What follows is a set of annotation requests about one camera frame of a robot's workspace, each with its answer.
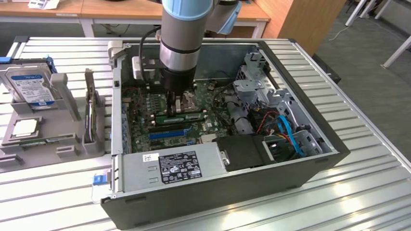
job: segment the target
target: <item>motherboard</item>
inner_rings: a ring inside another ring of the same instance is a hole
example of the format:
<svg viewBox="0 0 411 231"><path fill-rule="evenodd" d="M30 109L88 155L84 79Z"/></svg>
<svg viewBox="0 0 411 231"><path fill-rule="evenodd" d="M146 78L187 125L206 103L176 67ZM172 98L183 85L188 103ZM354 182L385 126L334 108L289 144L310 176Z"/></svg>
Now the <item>motherboard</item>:
<svg viewBox="0 0 411 231"><path fill-rule="evenodd" d="M183 94L182 112L172 117L167 115L166 91L160 86L123 88L123 131L130 132L123 133L123 140L130 141L131 153L200 144L235 134L235 128L218 119L231 118L223 96L215 99L212 108L222 88L224 84L214 80L198 81Z"/></svg>

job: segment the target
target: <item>power supply label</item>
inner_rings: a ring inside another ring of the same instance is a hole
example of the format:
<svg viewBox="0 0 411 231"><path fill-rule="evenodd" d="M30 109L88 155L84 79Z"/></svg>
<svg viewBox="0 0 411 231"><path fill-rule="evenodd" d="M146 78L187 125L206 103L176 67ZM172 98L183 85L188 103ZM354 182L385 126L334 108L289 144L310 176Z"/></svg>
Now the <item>power supply label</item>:
<svg viewBox="0 0 411 231"><path fill-rule="evenodd" d="M159 156L159 165L164 184L203 176L195 151Z"/></svg>
<svg viewBox="0 0 411 231"><path fill-rule="evenodd" d="M12 80L27 103L35 106L46 106L54 103L54 96L42 75L12 76Z"/></svg>

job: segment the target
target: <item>robotic arm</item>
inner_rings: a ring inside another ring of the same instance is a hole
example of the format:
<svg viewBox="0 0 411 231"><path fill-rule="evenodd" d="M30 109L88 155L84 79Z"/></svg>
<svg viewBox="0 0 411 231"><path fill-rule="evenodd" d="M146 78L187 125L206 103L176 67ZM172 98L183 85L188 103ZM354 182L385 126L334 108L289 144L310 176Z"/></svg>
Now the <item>robotic arm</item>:
<svg viewBox="0 0 411 231"><path fill-rule="evenodd" d="M204 31L228 34L239 11L239 0L163 0L160 83L170 116L179 113L183 92L192 85Z"/></svg>

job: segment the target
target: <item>aluminum extrusion table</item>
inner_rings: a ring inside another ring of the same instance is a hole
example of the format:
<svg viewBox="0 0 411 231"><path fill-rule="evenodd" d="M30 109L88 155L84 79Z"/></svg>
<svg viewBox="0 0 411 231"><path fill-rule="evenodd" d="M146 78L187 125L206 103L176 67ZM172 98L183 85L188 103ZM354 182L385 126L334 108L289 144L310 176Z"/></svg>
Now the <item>aluminum extrusion table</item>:
<svg viewBox="0 0 411 231"><path fill-rule="evenodd" d="M112 38L30 38L16 58L55 59L75 97L84 96L83 71L95 70L106 96L110 153ZM410 230L411 165L297 43L266 39L347 147L349 157L301 188L134 229L142 230ZM0 87L0 137L12 112ZM0 174L0 230L108 231L116 227L91 201L91 179L111 156Z"/></svg>

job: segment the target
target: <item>white table leg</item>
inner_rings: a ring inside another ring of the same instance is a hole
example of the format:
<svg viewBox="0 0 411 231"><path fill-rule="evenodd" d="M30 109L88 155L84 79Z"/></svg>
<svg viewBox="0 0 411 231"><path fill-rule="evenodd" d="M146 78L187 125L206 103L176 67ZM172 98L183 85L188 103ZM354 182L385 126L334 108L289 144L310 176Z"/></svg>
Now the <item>white table leg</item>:
<svg viewBox="0 0 411 231"><path fill-rule="evenodd" d="M361 12L361 9L362 9L363 5L366 4L366 2L367 2L367 0L361 0L359 5L357 6L357 8L355 8L355 10L354 10L354 12L353 12L347 22L346 22L346 26L351 26L353 25L354 20L355 20L355 18L358 16L358 13Z"/></svg>
<svg viewBox="0 0 411 231"><path fill-rule="evenodd" d="M265 32L265 28L266 28L266 21L262 21L257 24L255 30L253 32L253 37L254 39L261 39L263 37L263 32Z"/></svg>
<svg viewBox="0 0 411 231"><path fill-rule="evenodd" d="M391 0L387 0L387 2L386 2L386 4L385 4L383 8L381 8L381 10L379 10L379 12L378 12L378 14L377 14L377 16L375 16L375 19L379 19L379 17L381 17L381 15L383 14L383 12L385 12L385 10L386 10L386 8L387 8L390 2L391 2Z"/></svg>
<svg viewBox="0 0 411 231"><path fill-rule="evenodd" d="M394 61L398 59L398 57L401 56L401 54L406 51L406 49L409 48L409 46L411 46L411 36L410 38L406 40L406 42L403 43L403 45L401 45L401 47L398 48L398 50L394 52L394 54L391 55L390 59L385 62L383 67L390 67L391 64L394 63Z"/></svg>
<svg viewBox="0 0 411 231"><path fill-rule="evenodd" d="M80 18L80 24L83 27L84 37L95 37L95 32L92 30L92 18Z"/></svg>
<svg viewBox="0 0 411 231"><path fill-rule="evenodd" d="M371 10L371 7L374 7L374 3L375 3L377 0L371 0L369 2L369 5L366 6L366 9L363 10L363 12L361 13L359 17L361 18L365 18L369 14L369 11Z"/></svg>

